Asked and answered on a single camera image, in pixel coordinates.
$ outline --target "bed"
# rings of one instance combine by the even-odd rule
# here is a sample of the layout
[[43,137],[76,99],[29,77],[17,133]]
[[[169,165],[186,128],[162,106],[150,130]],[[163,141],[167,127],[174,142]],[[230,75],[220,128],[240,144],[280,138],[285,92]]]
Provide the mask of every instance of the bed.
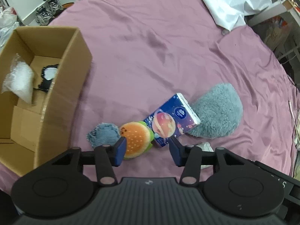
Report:
[[[182,136],[182,144],[209,141],[253,161],[293,174],[294,122],[299,92],[274,54],[248,26],[227,35],[202,0],[78,0],[51,25],[82,31],[93,63],[74,116],[71,145],[91,150],[86,134],[98,123],[140,121],[174,93],[192,103],[217,83],[231,83],[243,104],[239,127],[228,137]],[[114,168],[117,178],[179,177],[168,146],[152,148]],[[201,179],[212,169],[201,172]],[[93,166],[84,174],[95,181]],[[4,167],[0,188],[17,176]]]

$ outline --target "pink planet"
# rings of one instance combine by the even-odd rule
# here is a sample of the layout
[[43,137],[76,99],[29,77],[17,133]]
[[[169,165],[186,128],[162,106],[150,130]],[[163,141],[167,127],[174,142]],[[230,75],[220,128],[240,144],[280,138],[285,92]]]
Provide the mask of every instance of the pink planet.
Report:
[[172,116],[165,112],[159,112],[153,116],[152,129],[162,138],[171,137],[176,129]]

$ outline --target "sneaker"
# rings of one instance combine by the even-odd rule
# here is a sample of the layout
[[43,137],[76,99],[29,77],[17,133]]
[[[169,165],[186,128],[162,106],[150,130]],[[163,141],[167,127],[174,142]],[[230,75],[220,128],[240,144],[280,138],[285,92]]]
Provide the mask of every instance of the sneaker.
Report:
[[40,25],[48,25],[53,19],[53,14],[47,11],[44,5],[35,10],[35,20]]
[[64,8],[63,6],[60,4],[59,0],[44,0],[48,2],[48,6],[49,6],[49,11],[55,15],[57,13],[61,13]]

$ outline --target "blue circular logo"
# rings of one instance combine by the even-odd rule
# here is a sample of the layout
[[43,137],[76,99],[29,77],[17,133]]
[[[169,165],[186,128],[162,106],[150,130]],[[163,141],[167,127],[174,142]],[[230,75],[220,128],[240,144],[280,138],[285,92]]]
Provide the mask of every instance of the blue circular logo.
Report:
[[182,108],[182,107],[176,107],[174,109],[174,113],[180,119],[184,119],[187,116],[186,110],[184,108]]

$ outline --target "cardboard box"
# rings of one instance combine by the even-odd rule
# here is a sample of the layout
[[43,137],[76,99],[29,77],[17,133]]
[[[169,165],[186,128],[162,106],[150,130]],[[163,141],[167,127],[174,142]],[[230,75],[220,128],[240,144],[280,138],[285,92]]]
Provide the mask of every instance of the cardboard box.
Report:
[[[0,162],[23,176],[68,149],[78,97],[92,61],[78,28],[18,27],[0,54],[0,89],[16,54],[35,72],[33,105],[0,94]],[[59,64],[48,93],[44,66]]]

